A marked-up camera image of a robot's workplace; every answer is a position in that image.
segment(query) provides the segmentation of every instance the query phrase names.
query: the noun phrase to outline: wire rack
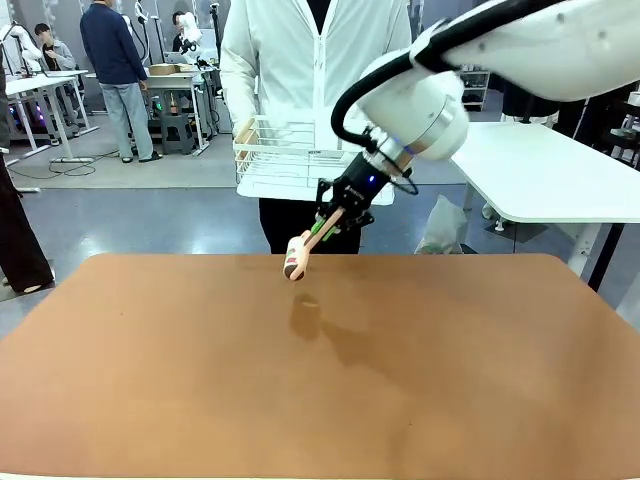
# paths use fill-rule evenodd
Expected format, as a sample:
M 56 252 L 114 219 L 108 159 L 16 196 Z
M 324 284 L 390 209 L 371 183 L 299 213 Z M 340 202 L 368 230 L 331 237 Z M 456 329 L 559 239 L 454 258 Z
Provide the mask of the wire rack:
M 234 141 L 238 193 L 246 197 L 316 199 L 318 180 L 339 177 L 358 147 L 342 144 L 317 121 L 270 121 L 257 116 Z M 325 194 L 325 200 L 332 192 Z M 374 204 L 391 205 L 393 188 L 385 187 Z

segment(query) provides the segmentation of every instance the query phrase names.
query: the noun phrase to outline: black table leg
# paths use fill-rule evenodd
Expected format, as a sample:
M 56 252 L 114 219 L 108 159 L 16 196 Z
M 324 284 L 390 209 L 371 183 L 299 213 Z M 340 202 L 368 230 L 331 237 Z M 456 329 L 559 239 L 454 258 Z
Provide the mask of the black table leg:
M 611 231 L 607 236 L 607 240 L 604 242 L 602 253 L 600 253 L 598 260 L 596 261 L 596 266 L 591 274 L 591 278 L 589 279 L 589 286 L 596 292 L 600 290 L 600 285 L 607 273 L 607 269 L 609 268 L 613 254 L 616 251 L 623 230 L 624 223 L 614 223 L 611 226 Z

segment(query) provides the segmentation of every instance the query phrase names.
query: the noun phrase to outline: blue jeans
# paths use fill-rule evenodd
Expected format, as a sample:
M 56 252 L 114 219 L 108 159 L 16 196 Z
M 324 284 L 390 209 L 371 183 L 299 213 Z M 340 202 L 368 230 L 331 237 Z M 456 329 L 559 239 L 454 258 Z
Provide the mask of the blue jeans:
M 116 131 L 121 158 L 131 158 L 131 142 L 129 142 L 129 124 L 133 138 L 138 147 L 140 160 L 149 160 L 153 155 L 153 142 L 149 133 L 149 116 L 144 105 L 140 85 L 107 85 L 101 83 L 104 103 L 107 106 L 109 119 Z

